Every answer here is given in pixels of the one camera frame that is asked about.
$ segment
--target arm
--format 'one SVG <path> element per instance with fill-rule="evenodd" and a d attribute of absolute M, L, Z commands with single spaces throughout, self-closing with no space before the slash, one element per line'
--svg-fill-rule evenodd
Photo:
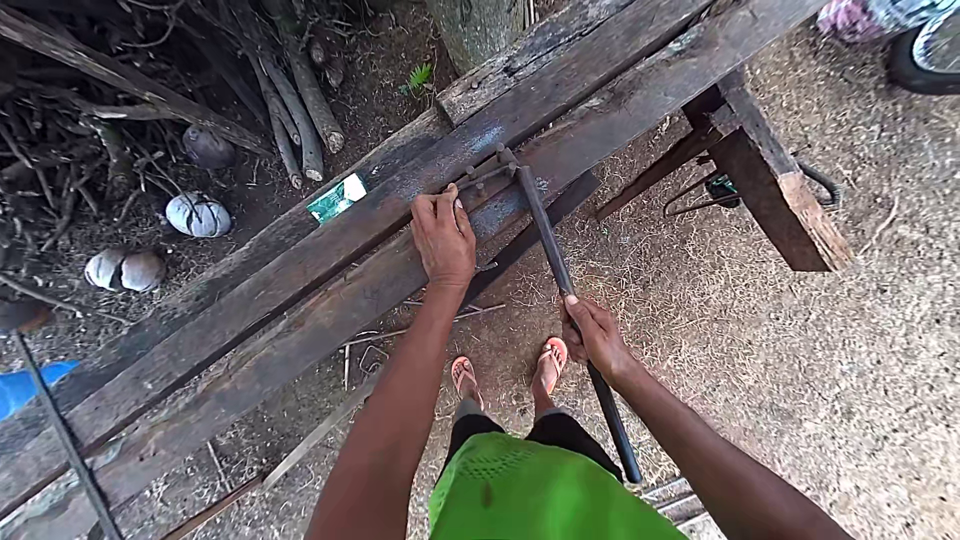
<path fill-rule="evenodd" d="M 717 526 L 731 539 L 850 538 L 816 504 L 712 430 L 635 359 L 609 311 L 564 302 L 570 355 L 589 357 L 673 458 Z M 583 339 L 570 326 L 572 317 Z"/>
<path fill-rule="evenodd" d="M 442 195 L 414 202 L 414 241 L 430 280 L 423 306 L 356 415 L 307 539 L 406 536 L 410 487 L 433 424 L 446 340 L 475 263 L 476 241 L 456 197 L 451 184 Z"/>

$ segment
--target wrist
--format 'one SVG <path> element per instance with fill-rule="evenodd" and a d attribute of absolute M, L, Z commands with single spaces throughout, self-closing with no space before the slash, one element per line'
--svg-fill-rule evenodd
<path fill-rule="evenodd" d="M 643 363 L 629 352 L 611 363 L 609 377 L 610 386 L 620 394 L 623 393 L 621 388 L 639 386 L 651 379 Z"/>
<path fill-rule="evenodd" d="M 449 298 L 459 304 L 467 294 L 468 285 L 469 283 L 429 282 L 426 285 L 426 296 Z"/>

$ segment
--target foot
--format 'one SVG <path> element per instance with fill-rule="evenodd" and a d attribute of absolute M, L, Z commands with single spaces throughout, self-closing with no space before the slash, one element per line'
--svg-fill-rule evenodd
<path fill-rule="evenodd" d="M 480 388 L 477 387 L 477 379 L 473 374 L 473 364 L 470 360 L 466 356 L 453 360 L 450 375 L 453 377 L 453 386 L 457 389 L 460 399 L 470 398 L 480 404 L 480 409 L 483 410 L 483 396 L 480 395 Z"/>
<path fill-rule="evenodd" d="M 551 337 L 543 344 L 542 350 L 540 358 L 537 359 L 537 372 L 534 373 L 531 386 L 534 390 L 543 390 L 549 396 L 566 366 L 566 344 L 559 337 Z"/>

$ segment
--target blue plastic object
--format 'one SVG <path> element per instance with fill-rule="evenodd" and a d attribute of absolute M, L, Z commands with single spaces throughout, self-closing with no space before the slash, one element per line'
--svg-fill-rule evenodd
<path fill-rule="evenodd" d="M 76 360 L 53 362 L 40 368 L 40 375 L 47 385 L 52 385 L 77 367 Z M 22 369 L 13 373 L 0 373 L 0 420 L 14 414 L 30 401 L 39 389 L 34 386 L 30 371 Z"/>

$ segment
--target leg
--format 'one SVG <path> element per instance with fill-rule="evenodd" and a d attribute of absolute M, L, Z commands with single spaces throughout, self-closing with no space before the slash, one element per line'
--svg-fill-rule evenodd
<path fill-rule="evenodd" d="M 593 440 L 593 437 L 572 416 L 556 407 L 550 399 L 550 393 L 553 392 L 565 365 L 566 345 L 560 338 L 551 337 L 543 345 L 543 354 L 537 360 L 537 372 L 530 385 L 530 390 L 534 394 L 536 417 L 534 427 L 526 440 L 585 455 L 622 482 L 623 475 L 620 468 L 613 463 L 600 444 Z"/>
<path fill-rule="evenodd" d="M 444 469 L 453 455 L 473 435 L 492 431 L 504 432 L 503 428 L 498 426 L 483 411 L 483 397 L 480 395 L 480 389 L 477 388 L 476 377 L 473 375 L 473 365 L 470 364 L 470 361 L 465 356 L 460 356 L 453 361 L 450 372 L 453 375 L 453 383 L 461 400 L 460 404 L 457 405 L 457 412 L 453 415 L 453 432 L 450 434 L 450 447 L 446 452 Z"/>

